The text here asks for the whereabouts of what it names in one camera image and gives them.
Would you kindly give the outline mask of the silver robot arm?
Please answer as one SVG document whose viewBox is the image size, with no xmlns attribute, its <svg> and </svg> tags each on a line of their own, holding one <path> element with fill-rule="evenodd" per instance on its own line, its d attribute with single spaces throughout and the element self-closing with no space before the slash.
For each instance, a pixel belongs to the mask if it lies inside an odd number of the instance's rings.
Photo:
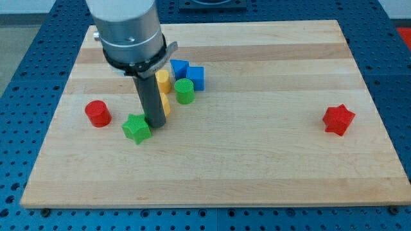
<svg viewBox="0 0 411 231">
<path fill-rule="evenodd" d="M 86 4 L 105 58 L 127 75 L 148 78 L 178 50 L 178 44 L 168 44 L 162 34 L 156 0 L 86 0 Z"/>
</svg>

